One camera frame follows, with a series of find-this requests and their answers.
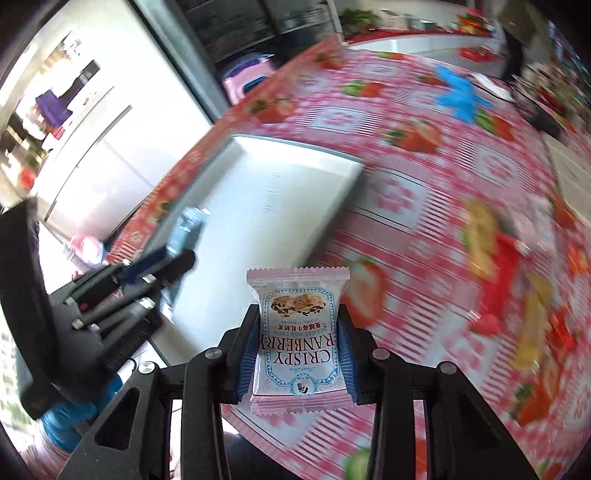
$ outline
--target table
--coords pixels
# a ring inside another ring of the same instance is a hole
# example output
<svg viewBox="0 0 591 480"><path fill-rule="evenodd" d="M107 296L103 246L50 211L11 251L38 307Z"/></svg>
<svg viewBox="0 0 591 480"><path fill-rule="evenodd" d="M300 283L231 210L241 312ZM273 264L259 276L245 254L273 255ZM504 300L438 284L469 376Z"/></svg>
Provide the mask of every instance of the table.
<svg viewBox="0 0 591 480"><path fill-rule="evenodd" d="M131 220L110 258L141 251L165 215L163 205L178 197L230 133L308 142L363 158L368 186L326 239L320 264L347 264L352 282L372 278L377 286L372 302L354 293L345 298L354 320L379 345L408 361L457 363L533 467L550 480L569 467L591 432L591 282L588 275L568 275L569 234L556 225L558 261L538 257L528 266L553 282L559 303L570 304L578 345L558 372L560 388L548 414L520 427L509 416L524 382L511 365L521 323L520 287L514 285L508 301L503 335L491 339L468 332L466 317L476 307L480 287L468 272L461 241L463 199L496 204L510 191L545 195L555 176L539 134L511 104L479 92L491 102L490 114L501 119L494 120L498 136L438 106L436 98L446 87L430 85L436 83L435 65L403 54L344 51L334 39L312 47L251 92L175 166ZM350 88L359 95L351 96L342 89L352 80L381 86ZM272 105L277 99L287 113L280 122L261 123L264 117L250 111L256 100ZM423 132L421 139L411 135L416 129ZM412 140L396 147L388 141L392 130ZM578 235L588 254L588 232L581 229ZM356 407L254 417L247 398L223 408L224 418L248 440L304 479L341 478L348 457L369 446L373 414L372 407ZM420 403L415 416L420 450L425 435Z"/></svg>

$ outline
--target purple object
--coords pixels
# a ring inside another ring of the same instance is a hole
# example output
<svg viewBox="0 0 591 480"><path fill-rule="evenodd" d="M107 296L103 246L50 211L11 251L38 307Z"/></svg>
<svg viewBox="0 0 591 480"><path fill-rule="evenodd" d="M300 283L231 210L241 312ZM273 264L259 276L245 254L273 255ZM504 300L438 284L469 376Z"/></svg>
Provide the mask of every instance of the purple object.
<svg viewBox="0 0 591 480"><path fill-rule="evenodd" d="M72 111L62 105L60 99L51 90L39 95L35 98L35 102L41 115L52 128L60 127L72 114Z"/></svg>

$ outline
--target yellow snack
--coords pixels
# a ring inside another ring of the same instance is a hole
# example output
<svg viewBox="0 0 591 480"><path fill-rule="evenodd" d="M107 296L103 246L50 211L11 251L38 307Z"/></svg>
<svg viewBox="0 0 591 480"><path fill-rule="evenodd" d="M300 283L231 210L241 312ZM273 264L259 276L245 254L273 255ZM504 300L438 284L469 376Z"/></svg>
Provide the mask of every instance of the yellow snack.
<svg viewBox="0 0 591 480"><path fill-rule="evenodd" d="M496 253L496 232L499 228L496 217L480 200L466 200L466 210L466 240L470 268L479 277L490 279L495 267L491 256Z"/></svg>
<svg viewBox="0 0 591 480"><path fill-rule="evenodd" d="M525 295L525 318L513 360L513 366L521 370L534 368L540 362L552 296L552 285L545 278L534 274L527 278L530 288Z"/></svg>

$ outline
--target cranberry snack wrapper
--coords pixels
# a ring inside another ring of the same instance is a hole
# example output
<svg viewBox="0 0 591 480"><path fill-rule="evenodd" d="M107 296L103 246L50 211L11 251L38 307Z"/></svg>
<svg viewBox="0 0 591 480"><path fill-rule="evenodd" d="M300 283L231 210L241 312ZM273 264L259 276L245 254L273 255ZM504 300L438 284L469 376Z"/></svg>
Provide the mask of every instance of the cranberry snack wrapper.
<svg viewBox="0 0 591 480"><path fill-rule="evenodd" d="M261 311L251 412L298 413L353 405L337 345L346 267L249 270Z"/></svg>

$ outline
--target screw head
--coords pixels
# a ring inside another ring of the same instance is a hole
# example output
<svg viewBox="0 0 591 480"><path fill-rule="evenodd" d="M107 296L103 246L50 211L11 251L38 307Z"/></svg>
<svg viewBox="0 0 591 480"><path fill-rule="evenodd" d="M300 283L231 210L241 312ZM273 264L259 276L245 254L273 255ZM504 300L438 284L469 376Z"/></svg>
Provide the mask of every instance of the screw head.
<svg viewBox="0 0 591 480"><path fill-rule="evenodd" d="M74 330L80 330L84 328L84 323L82 323L82 320L80 319L74 319L72 320L72 328Z"/></svg>
<svg viewBox="0 0 591 480"><path fill-rule="evenodd" d="M139 373L144 375L152 373L155 368L156 365L154 364L154 362L142 362L138 366Z"/></svg>
<svg viewBox="0 0 591 480"><path fill-rule="evenodd" d="M390 352L385 348L376 348L371 354L376 360L386 360L390 357Z"/></svg>
<svg viewBox="0 0 591 480"><path fill-rule="evenodd" d="M215 346L205 350L205 357L209 360L215 360L216 358L220 358L222 353L222 349Z"/></svg>
<svg viewBox="0 0 591 480"><path fill-rule="evenodd" d="M451 362L443 362L441 365L439 365L439 370L441 370L446 375L453 375L457 372L457 366Z"/></svg>
<svg viewBox="0 0 591 480"><path fill-rule="evenodd" d="M139 301L139 304L146 310L152 310L156 306L154 300L149 299L148 297L144 297L143 299L141 299Z"/></svg>

